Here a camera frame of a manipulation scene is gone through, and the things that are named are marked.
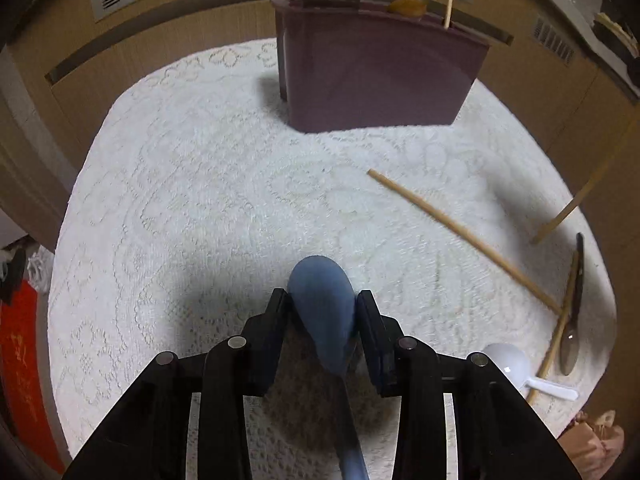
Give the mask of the person's hand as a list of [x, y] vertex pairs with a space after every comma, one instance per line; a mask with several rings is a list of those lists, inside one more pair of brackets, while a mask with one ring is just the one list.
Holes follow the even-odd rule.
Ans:
[[580, 411], [559, 436], [559, 444], [584, 480], [598, 480], [623, 452], [625, 433], [615, 423], [616, 411], [591, 417]]

